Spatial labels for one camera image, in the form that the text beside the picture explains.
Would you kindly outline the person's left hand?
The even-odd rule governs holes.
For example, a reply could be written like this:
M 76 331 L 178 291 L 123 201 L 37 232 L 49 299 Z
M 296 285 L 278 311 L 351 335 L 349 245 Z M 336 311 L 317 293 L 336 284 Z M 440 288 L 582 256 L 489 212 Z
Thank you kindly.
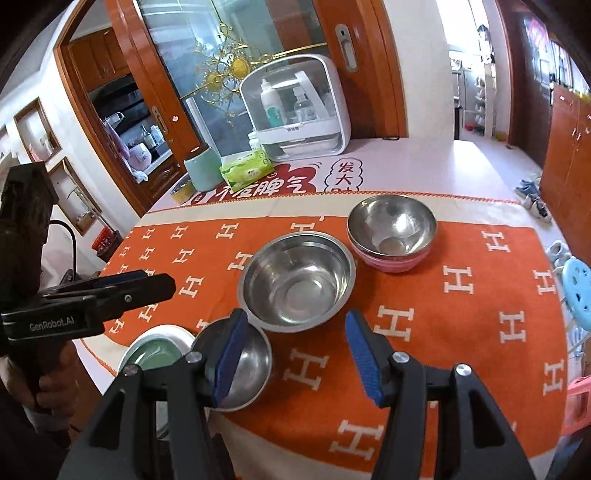
M 39 432 L 62 431 L 76 409 L 79 387 L 76 375 L 79 357 L 74 344 L 67 341 L 59 361 L 38 381 L 33 393 L 19 368 L 7 357 L 1 357 L 1 382 L 10 396 L 27 412 L 29 421 Z

